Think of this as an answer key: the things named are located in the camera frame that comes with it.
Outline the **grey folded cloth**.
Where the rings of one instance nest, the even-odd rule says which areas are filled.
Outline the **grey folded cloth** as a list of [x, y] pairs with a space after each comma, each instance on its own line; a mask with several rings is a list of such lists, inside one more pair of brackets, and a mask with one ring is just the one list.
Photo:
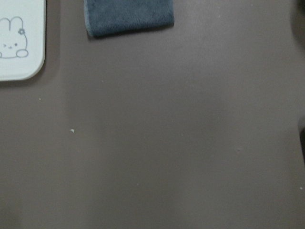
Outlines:
[[172, 0], [85, 0], [87, 33], [102, 37], [174, 24]]

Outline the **cream rabbit tray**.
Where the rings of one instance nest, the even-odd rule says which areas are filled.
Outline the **cream rabbit tray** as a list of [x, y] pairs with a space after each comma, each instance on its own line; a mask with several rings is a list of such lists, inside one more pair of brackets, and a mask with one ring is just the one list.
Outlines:
[[0, 2], [0, 80], [35, 76], [45, 61], [45, 0]]

